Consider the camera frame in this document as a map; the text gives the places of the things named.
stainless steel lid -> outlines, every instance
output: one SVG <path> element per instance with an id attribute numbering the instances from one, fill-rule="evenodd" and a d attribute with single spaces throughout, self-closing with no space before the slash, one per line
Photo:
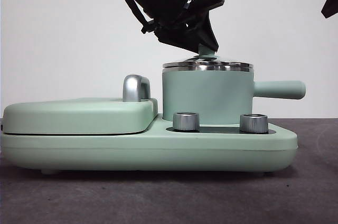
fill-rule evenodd
<path id="1" fill-rule="evenodd" d="M 163 65 L 164 72 L 168 71 L 243 71 L 252 72 L 254 66 L 242 62 L 224 62 L 216 56 L 195 56 L 181 62 Z"/>

mint green appliance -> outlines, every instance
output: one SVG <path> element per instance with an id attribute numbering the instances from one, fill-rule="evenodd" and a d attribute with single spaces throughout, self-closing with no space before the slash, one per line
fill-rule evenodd
<path id="1" fill-rule="evenodd" d="M 203 114 L 200 118 L 198 128 L 184 130 L 187 120 L 175 129 L 157 113 L 149 81 L 131 75 L 124 82 L 122 98 L 8 106 L 1 147 L 13 164 L 44 174 L 61 170 L 269 172 L 288 167 L 296 154 L 297 135 L 276 125 L 266 124 L 268 131 L 263 133 L 247 133 L 238 123 L 208 125 L 202 123 Z"/>

black object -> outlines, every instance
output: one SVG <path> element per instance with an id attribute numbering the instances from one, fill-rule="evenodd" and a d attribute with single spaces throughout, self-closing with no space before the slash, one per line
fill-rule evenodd
<path id="1" fill-rule="evenodd" d="M 275 134 L 276 131 L 269 130 L 267 133 L 247 133 L 242 132 L 239 127 L 207 127 L 201 126 L 199 130 L 175 130 L 173 127 L 169 127 L 166 129 L 169 132 L 176 133 L 217 133 L 217 134 Z"/>
<path id="2" fill-rule="evenodd" d="M 327 0 L 323 7 L 322 14 L 325 18 L 329 18 L 336 13 L 338 13 L 338 0 Z"/>
<path id="3" fill-rule="evenodd" d="M 199 52 L 199 45 L 218 50 L 209 11 L 220 7 L 224 0 L 125 0 L 142 23 L 142 32 L 153 32 L 162 43 Z M 148 22 L 138 8 L 153 20 Z"/>

gray carpet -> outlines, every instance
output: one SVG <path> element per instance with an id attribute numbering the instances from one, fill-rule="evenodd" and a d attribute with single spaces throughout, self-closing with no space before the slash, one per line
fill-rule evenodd
<path id="1" fill-rule="evenodd" d="M 1 158 L 1 224 L 338 223 L 338 119 L 272 119 L 299 136 L 275 173 L 64 172 Z"/>

metal knob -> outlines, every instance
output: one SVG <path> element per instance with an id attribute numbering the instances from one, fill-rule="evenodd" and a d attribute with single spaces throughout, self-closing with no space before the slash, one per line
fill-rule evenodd
<path id="1" fill-rule="evenodd" d="M 268 117 L 260 114 L 241 115 L 240 130 L 246 133 L 268 133 Z"/>
<path id="2" fill-rule="evenodd" d="M 200 129 L 200 116 L 198 113 L 178 112 L 174 114 L 173 128 L 175 130 L 191 131 Z"/>

